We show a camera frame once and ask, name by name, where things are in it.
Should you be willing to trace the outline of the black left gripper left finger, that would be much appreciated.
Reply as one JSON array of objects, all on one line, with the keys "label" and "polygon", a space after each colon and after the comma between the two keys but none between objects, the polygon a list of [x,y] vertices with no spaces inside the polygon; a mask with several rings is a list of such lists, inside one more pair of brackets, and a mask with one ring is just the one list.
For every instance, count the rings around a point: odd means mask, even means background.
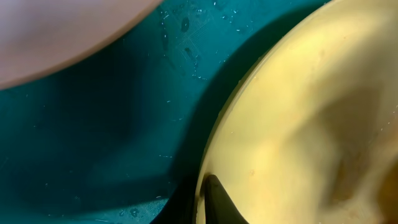
[{"label": "black left gripper left finger", "polygon": [[197,179],[186,177],[150,224],[192,224]]}]

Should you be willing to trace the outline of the yellow plate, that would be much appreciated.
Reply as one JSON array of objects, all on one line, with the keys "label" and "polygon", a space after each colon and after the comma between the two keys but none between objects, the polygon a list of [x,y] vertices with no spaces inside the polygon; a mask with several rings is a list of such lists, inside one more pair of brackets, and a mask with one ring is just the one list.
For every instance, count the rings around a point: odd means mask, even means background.
[{"label": "yellow plate", "polygon": [[290,30],[246,75],[206,145],[248,223],[397,222],[397,1],[340,0]]}]

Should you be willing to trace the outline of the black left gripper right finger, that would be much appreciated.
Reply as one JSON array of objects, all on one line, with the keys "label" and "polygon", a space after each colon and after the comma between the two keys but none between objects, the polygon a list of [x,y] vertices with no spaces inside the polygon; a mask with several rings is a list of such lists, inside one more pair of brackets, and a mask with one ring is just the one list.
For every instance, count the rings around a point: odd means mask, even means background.
[{"label": "black left gripper right finger", "polygon": [[206,224],[248,224],[216,175],[205,179],[204,196]]}]

